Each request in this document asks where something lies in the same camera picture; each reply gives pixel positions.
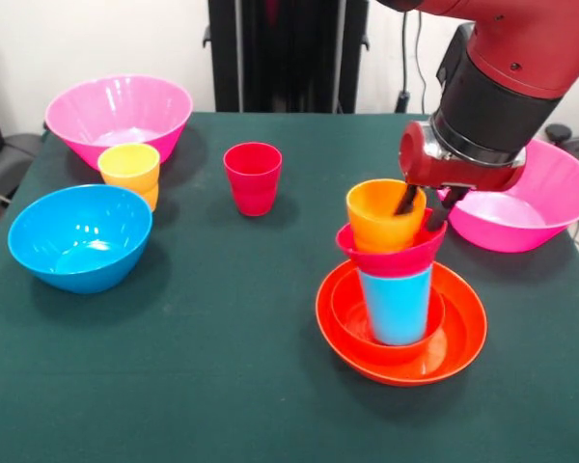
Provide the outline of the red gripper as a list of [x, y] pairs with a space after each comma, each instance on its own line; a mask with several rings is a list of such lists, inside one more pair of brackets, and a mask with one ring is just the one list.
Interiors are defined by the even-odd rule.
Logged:
[[447, 148], [430, 122], [410, 122], [400, 139], [400, 169], [406, 189], [395, 211], [410, 213], [418, 186], [434, 189], [450, 187], [448, 193], [427, 220], [428, 231], [439, 231], [468, 188], [477, 191], [506, 191], [520, 179], [527, 161], [522, 148], [511, 161], [482, 161]]

